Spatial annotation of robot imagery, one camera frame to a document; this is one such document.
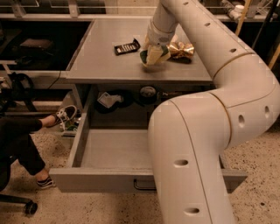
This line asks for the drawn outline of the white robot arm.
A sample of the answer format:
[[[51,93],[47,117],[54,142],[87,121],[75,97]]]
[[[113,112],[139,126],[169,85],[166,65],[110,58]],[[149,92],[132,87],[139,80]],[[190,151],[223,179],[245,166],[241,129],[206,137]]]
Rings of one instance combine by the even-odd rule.
[[[198,0],[159,0],[148,46],[180,26],[215,88],[161,103],[148,148],[164,224],[235,224],[219,156],[265,132],[280,113],[280,85],[263,60]]]

